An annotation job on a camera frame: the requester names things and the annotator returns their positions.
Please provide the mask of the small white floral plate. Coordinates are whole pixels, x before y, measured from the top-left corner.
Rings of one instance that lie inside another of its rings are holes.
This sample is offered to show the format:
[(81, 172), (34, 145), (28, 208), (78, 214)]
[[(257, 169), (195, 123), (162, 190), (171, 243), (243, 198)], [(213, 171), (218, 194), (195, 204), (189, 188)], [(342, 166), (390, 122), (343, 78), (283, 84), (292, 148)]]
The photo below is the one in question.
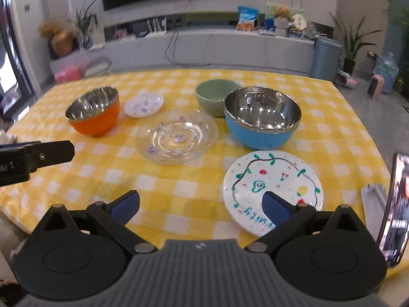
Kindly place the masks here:
[(152, 116), (164, 105), (164, 97), (159, 93), (139, 94), (124, 106), (124, 112), (132, 118), (146, 118)]

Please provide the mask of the blue grey trash bin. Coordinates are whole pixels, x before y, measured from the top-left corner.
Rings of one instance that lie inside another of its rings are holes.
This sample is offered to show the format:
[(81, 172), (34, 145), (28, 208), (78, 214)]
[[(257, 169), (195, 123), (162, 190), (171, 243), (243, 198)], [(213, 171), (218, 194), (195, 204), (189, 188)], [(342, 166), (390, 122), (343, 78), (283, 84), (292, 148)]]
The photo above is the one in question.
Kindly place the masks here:
[(327, 37), (317, 37), (314, 47), (311, 78), (334, 82), (340, 64), (340, 56), (343, 52), (343, 45)]

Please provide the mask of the smartphone on stand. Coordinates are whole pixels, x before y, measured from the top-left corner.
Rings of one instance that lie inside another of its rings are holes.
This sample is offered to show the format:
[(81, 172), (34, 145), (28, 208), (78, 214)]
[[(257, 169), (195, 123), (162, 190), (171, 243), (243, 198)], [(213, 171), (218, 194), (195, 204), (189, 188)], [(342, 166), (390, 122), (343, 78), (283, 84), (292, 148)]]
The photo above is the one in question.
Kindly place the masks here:
[(408, 243), (407, 154), (394, 154), (388, 200), (377, 242), (389, 268), (401, 262)]

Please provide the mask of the pink storage box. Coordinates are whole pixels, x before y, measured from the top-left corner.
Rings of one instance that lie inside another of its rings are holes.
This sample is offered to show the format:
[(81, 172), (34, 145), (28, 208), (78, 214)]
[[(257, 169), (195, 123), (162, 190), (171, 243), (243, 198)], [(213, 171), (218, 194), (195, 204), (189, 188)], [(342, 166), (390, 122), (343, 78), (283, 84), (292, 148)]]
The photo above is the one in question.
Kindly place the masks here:
[(79, 80), (81, 78), (80, 70), (75, 65), (64, 65), (61, 70), (59, 70), (54, 75), (54, 79), (57, 84), (62, 84), (65, 82), (72, 82)]

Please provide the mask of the grey phone stand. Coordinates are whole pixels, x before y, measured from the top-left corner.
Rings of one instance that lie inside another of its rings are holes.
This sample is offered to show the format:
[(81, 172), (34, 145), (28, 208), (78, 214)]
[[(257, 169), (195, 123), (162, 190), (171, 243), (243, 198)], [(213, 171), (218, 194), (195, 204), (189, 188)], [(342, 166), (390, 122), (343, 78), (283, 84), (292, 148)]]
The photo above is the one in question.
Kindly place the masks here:
[(360, 195), (366, 227), (372, 238), (377, 240), (388, 200), (385, 187), (380, 184), (367, 184), (361, 188)]

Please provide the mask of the blue snack bag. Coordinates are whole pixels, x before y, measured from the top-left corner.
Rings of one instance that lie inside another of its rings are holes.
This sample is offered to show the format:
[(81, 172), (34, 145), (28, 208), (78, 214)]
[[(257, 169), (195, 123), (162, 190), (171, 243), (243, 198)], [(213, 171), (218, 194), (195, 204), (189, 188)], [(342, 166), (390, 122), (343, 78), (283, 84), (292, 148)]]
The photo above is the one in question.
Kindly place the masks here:
[(258, 18), (259, 11), (246, 6), (238, 7), (238, 23), (236, 30), (252, 32), (255, 28), (255, 22)]

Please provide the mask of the clear glass floral plate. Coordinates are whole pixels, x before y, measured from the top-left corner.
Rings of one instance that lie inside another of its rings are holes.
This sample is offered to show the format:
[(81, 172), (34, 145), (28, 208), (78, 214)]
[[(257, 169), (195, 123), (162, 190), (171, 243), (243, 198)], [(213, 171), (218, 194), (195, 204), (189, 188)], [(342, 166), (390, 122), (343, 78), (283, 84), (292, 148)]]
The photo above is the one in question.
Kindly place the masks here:
[(196, 109), (179, 109), (146, 119), (136, 134), (140, 155), (159, 165), (182, 165), (203, 156), (218, 138), (213, 118)]

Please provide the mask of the pink space heater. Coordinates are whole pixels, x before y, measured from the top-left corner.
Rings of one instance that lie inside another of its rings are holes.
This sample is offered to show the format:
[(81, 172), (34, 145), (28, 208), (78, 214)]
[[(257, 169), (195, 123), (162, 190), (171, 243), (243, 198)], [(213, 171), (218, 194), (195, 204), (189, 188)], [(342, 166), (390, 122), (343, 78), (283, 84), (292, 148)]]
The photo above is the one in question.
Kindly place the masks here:
[(377, 99), (383, 88), (384, 77), (381, 74), (374, 74), (369, 82), (369, 87), (367, 89), (367, 95), (371, 99)]

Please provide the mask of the white wifi router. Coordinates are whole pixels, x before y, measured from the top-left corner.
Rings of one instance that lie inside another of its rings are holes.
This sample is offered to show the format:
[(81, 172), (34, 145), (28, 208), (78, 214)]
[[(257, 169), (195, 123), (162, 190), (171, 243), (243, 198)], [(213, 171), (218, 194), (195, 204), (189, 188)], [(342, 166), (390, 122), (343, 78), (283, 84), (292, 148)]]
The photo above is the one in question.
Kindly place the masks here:
[(152, 19), (147, 19), (146, 23), (148, 25), (147, 37), (157, 37), (167, 33), (167, 17), (162, 20), (158, 17), (154, 17)]

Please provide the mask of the orange steel bowl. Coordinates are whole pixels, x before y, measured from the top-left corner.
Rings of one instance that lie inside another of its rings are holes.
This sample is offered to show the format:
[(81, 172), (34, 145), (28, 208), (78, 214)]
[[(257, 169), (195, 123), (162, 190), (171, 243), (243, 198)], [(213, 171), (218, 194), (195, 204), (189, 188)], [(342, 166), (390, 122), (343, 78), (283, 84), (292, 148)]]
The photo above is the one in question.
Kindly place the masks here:
[(104, 86), (74, 100), (66, 109), (65, 116), (76, 132), (88, 137), (100, 137), (116, 125), (120, 107), (117, 88)]

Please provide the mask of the blue steel bowl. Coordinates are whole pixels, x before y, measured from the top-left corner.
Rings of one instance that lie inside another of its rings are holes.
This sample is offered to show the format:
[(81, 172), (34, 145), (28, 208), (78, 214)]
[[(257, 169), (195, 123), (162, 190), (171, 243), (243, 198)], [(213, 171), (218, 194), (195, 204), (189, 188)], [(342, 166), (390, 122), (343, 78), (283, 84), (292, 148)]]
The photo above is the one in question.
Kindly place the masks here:
[(282, 147), (302, 120), (302, 110), (291, 97), (267, 87), (234, 90), (223, 111), (230, 134), (253, 150)]

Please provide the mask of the potted green plant right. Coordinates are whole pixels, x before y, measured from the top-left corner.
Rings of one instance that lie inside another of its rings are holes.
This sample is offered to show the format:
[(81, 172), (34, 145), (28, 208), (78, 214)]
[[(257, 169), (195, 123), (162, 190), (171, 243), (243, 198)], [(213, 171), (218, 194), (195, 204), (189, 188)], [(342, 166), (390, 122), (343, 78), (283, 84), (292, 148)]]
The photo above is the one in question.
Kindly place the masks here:
[(349, 75), (353, 74), (354, 67), (356, 65), (356, 59), (358, 52), (363, 47), (376, 46), (374, 42), (368, 42), (367, 37), (381, 32), (381, 30), (372, 30), (369, 32), (362, 32), (361, 28), (367, 19), (366, 16), (363, 16), (357, 27), (353, 28), (352, 24), (349, 25), (349, 28), (346, 27), (344, 21), (341, 17), (336, 17), (332, 13), (329, 13), (331, 19), (334, 21), (337, 30), (341, 34), (341, 40), (343, 44), (343, 53), (344, 53), (344, 63), (343, 71)]

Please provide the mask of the yellow white checkered tablecloth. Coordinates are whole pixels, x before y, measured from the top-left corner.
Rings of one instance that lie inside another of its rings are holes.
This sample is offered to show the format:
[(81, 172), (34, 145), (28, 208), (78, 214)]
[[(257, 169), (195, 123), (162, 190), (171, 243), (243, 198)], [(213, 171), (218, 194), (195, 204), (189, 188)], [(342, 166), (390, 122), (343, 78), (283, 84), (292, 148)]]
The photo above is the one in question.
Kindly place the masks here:
[(226, 170), (247, 149), (230, 137), (223, 119), (216, 121), (215, 146), (203, 157), (182, 166), (163, 166), (137, 150), (141, 120), (121, 114), (110, 133), (91, 138), (78, 134), (65, 117), (74, 99), (100, 86), (116, 87), (122, 103), (157, 92), (164, 97), (164, 113), (196, 109), (196, 86), (213, 78), (280, 90), (300, 105), (302, 122), (283, 150), (315, 171), (327, 210), (347, 203), (362, 214), (360, 189), (369, 183), (389, 184), (389, 171), (372, 138), (330, 82), (258, 71), (140, 71), (56, 85), (13, 125), (10, 133), (20, 141), (68, 139), (76, 154), (69, 163), (38, 170), (27, 182), (3, 187), (1, 211), (25, 232), (32, 232), (52, 204), (83, 209), (134, 189), (140, 194), (141, 208), (129, 227), (156, 246), (168, 238), (235, 238), (248, 244), (252, 236), (233, 221), (222, 195)]

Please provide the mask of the brown vase dried flowers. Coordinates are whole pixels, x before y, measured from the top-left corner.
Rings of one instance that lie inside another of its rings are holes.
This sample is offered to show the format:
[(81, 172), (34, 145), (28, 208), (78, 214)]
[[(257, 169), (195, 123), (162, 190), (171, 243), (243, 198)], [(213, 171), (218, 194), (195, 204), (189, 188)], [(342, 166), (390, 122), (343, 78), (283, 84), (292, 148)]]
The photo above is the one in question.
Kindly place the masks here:
[(62, 30), (54, 21), (43, 21), (37, 27), (37, 32), (41, 38), (47, 41), (47, 48), (52, 60), (57, 60), (72, 53), (74, 47), (72, 33)]

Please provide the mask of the white painted fruit plate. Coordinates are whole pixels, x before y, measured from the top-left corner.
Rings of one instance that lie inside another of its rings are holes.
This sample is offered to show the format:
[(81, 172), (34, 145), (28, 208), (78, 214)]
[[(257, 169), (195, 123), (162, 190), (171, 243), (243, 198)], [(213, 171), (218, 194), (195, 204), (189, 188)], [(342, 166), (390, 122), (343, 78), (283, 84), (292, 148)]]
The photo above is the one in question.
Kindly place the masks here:
[(232, 218), (247, 232), (261, 237), (276, 227), (262, 209), (271, 191), (292, 205), (307, 203), (322, 210), (322, 184), (305, 161), (280, 150), (258, 150), (237, 159), (223, 180), (223, 201)]

